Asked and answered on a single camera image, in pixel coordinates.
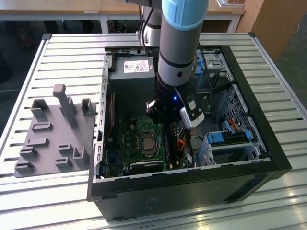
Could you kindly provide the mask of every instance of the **black cable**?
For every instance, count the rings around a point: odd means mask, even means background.
[[[208,84],[209,84],[209,90],[210,90],[210,92],[209,92],[209,102],[210,102],[211,98],[212,98],[212,85],[211,85],[211,81],[210,81],[210,76],[209,76],[209,72],[208,72],[208,67],[207,67],[205,55],[203,54],[200,42],[198,42],[198,48],[201,52],[201,57],[202,57],[203,66],[204,66],[204,72],[202,73],[202,75],[206,74]]]
[[[142,24],[143,24],[143,14],[141,14],[141,6],[139,5],[139,14],[140,14],[140,28],[139,28],[139,40],[141,37],[141,30],[142,30]]]
[[[150,16],[152,15],[154,9],[152,8],[151,11],[149,12],[149,15],[145,21],[145,23],[143,24],[143,27],[142,27],[142,43],[143,43],[143,48],[144,48],[144,51],[145,53],[147,54],[147,50],[146,50],[146,46],[145,46],[145,41],[144,41],[144,32],[145,32],[145,27],[150,19]]]
[[[195,138],[197,138],[197,139],[199,139],[199,140],[203,141],[203,138],[202,138],[202,137],[200,137],[200,136],[197,136],[197,137],[195,137]]]

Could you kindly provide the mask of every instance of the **white label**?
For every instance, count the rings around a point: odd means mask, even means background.
[[[191,157],[190,154],[188,154],[187,159],[188,159],[188,161],[189,161],[190,163],[192,163],[192,157]]]
[[[98,13],[98,11],[84,11],[84,13]]]
[[[148,60],[124,62],[124,73],[141,73],[141,72],[149,72]]]

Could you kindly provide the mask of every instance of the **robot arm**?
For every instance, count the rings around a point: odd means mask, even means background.
[[[201,102],[190,85],[195,54],[209,0],[126,0],[126,2],[162,8],[157,94],[147,103],[147,115],[154,121],[171,123],[178,113],[187,129],[204,120]],[[159,10],[149,25],[159,24]]]

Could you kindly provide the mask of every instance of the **metal slatted table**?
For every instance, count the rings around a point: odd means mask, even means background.
[[[139,46],[135,34],[65,34],[42,40],[0,139],[0,229],[298,229],[307,222],[307,112],[256,38],[202,34],[202,45],[230,45],[293,170],[248,199],[151,218],[107,223],[86,201],[88,171],[16,179],[14,166],[32,118],[34,98],[56,83],[75,103],[97,103],[104,47]]]

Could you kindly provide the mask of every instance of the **blue drive bracket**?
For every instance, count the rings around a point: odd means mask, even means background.
[[[246,135],[246,138],[248,139],[248,141],[251,141],[251,134],[248,130],[245,130],[245,135]]]
[[[225,123],[227,129],[229,130],[229,132],[231,132],[232,134],[235,134],[235,131],[230,127],[228,121],[224,121],[224,123]]]
[[[223,143],[224,142],[222,133],[211,133],[210,135],[212,136],[213,143]]]

